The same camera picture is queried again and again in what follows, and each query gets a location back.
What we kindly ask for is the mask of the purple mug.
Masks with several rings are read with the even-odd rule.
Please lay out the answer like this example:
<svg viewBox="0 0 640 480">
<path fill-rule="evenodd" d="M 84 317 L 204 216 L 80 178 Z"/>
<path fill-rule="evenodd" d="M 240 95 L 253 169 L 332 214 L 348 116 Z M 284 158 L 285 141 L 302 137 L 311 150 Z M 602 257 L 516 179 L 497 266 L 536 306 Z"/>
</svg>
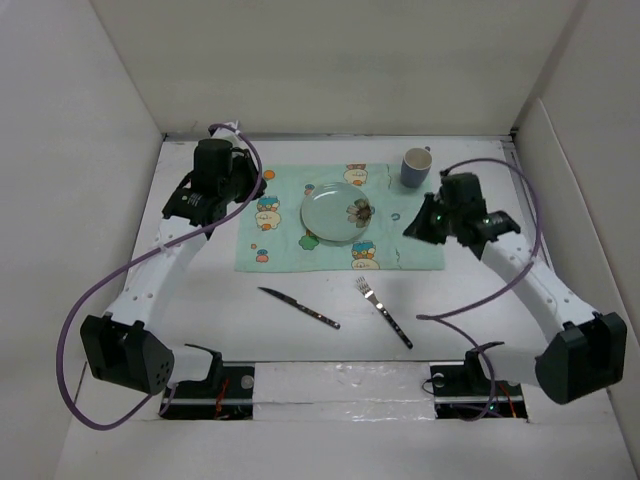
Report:
<svg viewBox="0 0 640 480">
<path fill-rule="evenodd" d="M 414 147 L 403 156 L 400 181 L 407 188 L 418 188 L 426 180 L 431 169 L 433 158 L 427 148 Z"/>
</svg>

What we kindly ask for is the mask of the green cartoon placemat cloth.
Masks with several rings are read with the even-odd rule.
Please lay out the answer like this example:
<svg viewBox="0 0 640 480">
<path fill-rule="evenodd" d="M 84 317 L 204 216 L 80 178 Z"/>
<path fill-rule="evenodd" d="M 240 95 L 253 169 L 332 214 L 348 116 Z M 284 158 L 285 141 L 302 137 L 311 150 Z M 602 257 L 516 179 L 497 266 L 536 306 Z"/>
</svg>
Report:
<svg viewBox="0 0 640 480">
<path fill-rule="evenodd" d="M 430 191 L 404 187 L 393 164 L 272 165 L 267 189 L 240 216 L 235 269 L 238 272 L 298 273 L 323 270 L 442 270 L 441 247 L 403 236 Z M 375 214 L 355 240 L 320 240 L 303 225 L 302 201 L 323 184 L 341 182 L 361 189 Z"/>
</svg>

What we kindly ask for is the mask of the black handled fork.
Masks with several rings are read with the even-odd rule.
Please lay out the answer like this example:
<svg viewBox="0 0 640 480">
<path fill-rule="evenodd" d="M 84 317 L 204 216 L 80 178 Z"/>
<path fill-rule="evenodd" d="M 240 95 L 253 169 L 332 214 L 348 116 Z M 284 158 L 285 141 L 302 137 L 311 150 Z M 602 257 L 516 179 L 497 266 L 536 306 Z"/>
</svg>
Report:
<svg viewBox="0 0 640 480">
<path fill-rule="evenodd" d="M 409 339 L 403 329 L 399 326 L 399 324 L 395 321 L 395 319 L 391 316 L 389 311 L 386 309 L 384 304 L 380 302 L 374 292 L 374 290 L 369 286 L 368 282 L 364 277 L 359 277 L 356 280 L 356 286 L 358 291 L 363 295 L 363 297 L 371 303 L 376 310 L 382 315 L 385 321 L 389 324 L 389 326 L 394 330 L 396 335 L 402 340 L 407 349 L 412 350 L 414 345 L 413 342 Z"/>
</svg>

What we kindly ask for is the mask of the green floral plate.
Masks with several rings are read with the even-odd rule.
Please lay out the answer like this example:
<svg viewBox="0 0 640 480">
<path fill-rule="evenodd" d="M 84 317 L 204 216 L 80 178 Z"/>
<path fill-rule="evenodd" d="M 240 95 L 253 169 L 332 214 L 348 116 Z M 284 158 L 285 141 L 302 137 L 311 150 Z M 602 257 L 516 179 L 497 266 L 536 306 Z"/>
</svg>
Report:
<svg viewBox="0 0 640 480">
<path fill-rule="evenodd" d="M 305 228 L 320 240 L 335 243 L 360 237 L 374 214 L 375 207 L 361 189 L 341 182 L 315 187 L 300 207 Z"/>
</svg>

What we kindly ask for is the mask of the black handled knife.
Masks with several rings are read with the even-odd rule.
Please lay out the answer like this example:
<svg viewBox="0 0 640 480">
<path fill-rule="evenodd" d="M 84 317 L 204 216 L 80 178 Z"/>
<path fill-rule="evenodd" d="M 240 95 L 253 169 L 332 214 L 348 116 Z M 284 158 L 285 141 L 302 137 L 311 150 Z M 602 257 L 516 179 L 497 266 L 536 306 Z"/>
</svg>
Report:
<svg viewBox="0 0 640 480">
<path fill-rule="evenodd" d="M 307 307 L 305 305 L 300 304 L 297 300 L 295 300 L 294 298 L 292 298 L 292 297 L 290 297 L 290 296 L 288 296 L 288 295 L 286 295 L 286 294 L 284 294 L 282 292 L 276 291 L 276 290 L 268 288 L 268 287 L 260 287 L 260 290 L 262 290 L 263 292 L 265 292 L 265 293 L 275 297 L 276 299 L 288 304 L 289 306 L 291 306 L 291 307 L 295 308 L 296 310 L 304 313 L 305 315 L 308 315 L 308 316 L 310 316 L 310 317 L 322 322 L 323 324 L 330 326 L 331 328 L 333 328 L 335 330 L 340 330 L 341 329 L 341 325 L 338 322 L 330 319 L 329 317 L 327 317 L 327 316 L 325 316 L 323 314 L 320 314 L 320 313 L 310 309 L 309 307 Z"/>
</svg>

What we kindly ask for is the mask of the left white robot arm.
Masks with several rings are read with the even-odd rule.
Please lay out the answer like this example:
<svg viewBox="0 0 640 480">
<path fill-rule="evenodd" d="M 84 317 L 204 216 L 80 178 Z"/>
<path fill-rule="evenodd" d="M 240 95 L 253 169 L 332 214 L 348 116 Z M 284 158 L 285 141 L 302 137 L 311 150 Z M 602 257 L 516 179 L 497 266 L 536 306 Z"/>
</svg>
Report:
<svg viewBox="0 0 640 480">
<path fill-rule="evenodd" d="M 201 396 L 222 387 L 213 351 L 161 340 L 165 311 L 189 264 L 213 230 L 264 193 L 256 150 L 237 123 L 214 124 L 194 150 L 193 168 L 162 210 L 149 258 L 131 268 L 125 288 L 101 316 L 89 315 L 80 336 L 94 378 L 148 395 L 188 381 Z"/>
</svg>

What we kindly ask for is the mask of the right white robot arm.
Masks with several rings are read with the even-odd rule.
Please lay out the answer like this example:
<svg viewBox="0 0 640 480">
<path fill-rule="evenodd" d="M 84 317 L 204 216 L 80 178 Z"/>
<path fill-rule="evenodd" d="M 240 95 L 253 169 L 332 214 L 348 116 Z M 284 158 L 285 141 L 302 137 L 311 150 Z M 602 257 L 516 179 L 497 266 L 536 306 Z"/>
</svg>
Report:
<svg viewBox="0 0 640 480">
<path fill-rule="evenodd" d="M 449 238 L 468 248 L 506 283 L 539 326 L 544 349 L 499 342 L 465 356 L 462 381 L 483 394 L 498 381 L 539 387 L 565 405 L 623 378 L 627 326 L 615 312 L 602 314 L 580 299 L 537 258 L 520 226 L 505 212 L 489 212 L 472 173 L 444 175 L 428 193 L 405 235 L 430 244 Z"/>
</svg>

